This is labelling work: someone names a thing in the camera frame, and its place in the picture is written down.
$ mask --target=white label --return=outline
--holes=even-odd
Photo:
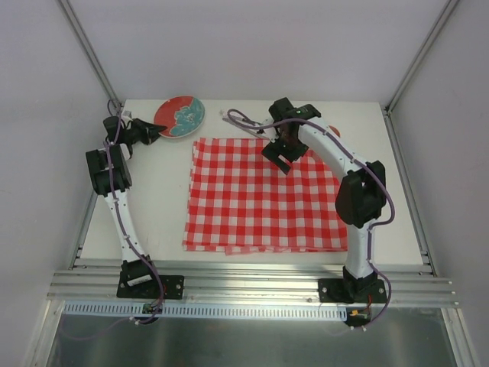
[[[150,281],[152,277],[150,275],[145,275],[144,277],[133,279],[132,281],[128,281],[128,286],[132,287],[133,285],[144,283],[145,281]]]

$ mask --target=red and white checkered tablecloth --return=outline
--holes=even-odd
[[[185,250],[227,255],[347,250],[332,172],[309,149],[285,175],[261,155],[267,143],[194,142]]]

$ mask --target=red object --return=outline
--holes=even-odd
[[[335,211],[338,181],[311,151],[288,175],[261,155],[262,139],[201,138],[193,145],[187,251],[347,250]]]

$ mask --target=checkered cloth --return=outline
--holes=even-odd
[[[261,155],[267,143],[194,142],[185,250],[227,255],[347,250],[332,172],[308,150],[285,175]]]

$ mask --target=table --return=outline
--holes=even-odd
[[[133,118],[153,122],[154,114],[163,103],[158,99],[129,99],[125,110]],[[250,118],[262,121],[273,101],[203,100],[206,117],[202,127],[185,138],[161,138],[151,146],[134,146],[128,161],[133,186],[128,205],[138,238],[153,260],[210,261],[268,264],[342,264],[346,252],[304,254],[230,255],[211,252],[185,252],[182,247],[192,163],[192,143],[207,138],[253,138],[246,132],[223,122],[219,112],[230,108],[243,111]],[[381,161],[386,167],[387,189],[396,205],[396,219],[389,226],[376,229],[374,260],[383,265],[421,265],[410,211],[390,146],[382,111],[378,103],[359,102],[297,102],[295,106],[312,103],[323,118],[342,134],[347,146],[366,159]],[[382,218],[389,216],[384,209]],[[111,214],[103,198],[97,199],[86,234],[81,258],[120,259],[121,249]]]

